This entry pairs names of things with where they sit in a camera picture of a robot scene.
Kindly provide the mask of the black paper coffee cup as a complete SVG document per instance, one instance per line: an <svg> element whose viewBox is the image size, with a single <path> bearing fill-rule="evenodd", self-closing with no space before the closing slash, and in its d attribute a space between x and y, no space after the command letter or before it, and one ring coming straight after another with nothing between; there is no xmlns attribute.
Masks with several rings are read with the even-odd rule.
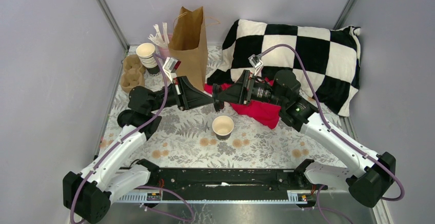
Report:
<svg viewBox="0 0 435 224"><path fill-rule="evenodd" d="M212 130L219 140L227 140L233 129L234 122L229 116L219 116L212 122Z"/></svg>

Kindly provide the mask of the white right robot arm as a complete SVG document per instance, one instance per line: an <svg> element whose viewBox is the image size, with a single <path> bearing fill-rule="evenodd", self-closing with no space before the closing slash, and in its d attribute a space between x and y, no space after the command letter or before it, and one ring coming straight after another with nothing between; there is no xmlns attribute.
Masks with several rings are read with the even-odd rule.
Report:
<svg viewBox="0 0 435 224"><path fill-rule="evenodd" d="M326 185L347 191L360 204L373 208L394 183L396 158L365 147L334 126L321 110L300 95L301 84L290 70L280 70L273 84L248 70L227 88L212 86L216 111L224 103L247 105L251 101L280 106L281 121L309 136L333 153L345 167L325 166L306 160L294 175L297 187Z"/></svg>

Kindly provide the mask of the black plastic cup lid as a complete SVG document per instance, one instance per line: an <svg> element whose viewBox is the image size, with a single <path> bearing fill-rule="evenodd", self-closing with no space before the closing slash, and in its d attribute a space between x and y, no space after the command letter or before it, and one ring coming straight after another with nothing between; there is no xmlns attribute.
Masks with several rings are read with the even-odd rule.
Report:
<svg viewBox="0 0 435 224"><path fill-rule="evenodd" d="M214 106L215 111L219 112L224 108L225 104L223 101L215 100L213 103L213 106Z"/></svg>

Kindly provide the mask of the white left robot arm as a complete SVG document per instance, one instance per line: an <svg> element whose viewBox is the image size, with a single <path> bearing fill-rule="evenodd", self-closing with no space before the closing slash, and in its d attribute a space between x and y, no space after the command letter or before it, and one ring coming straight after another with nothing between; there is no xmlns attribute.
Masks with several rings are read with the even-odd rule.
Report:
<svg viewBox="0 0 435 224"><path fill-rule="evenodd" d="M135 165L117 175L123 162L157 130L165 107L190 110L213 103L213 98L196 89L185 76L164 84L160 91L138 86L129 92L128 109L118 115L122 128L115 141L79 173L69 172L63 179L63 202L70 210L70 223L75 215L82 221L97 223L111 205L133 189L152 189L159 175L143 165Z"/></svg>

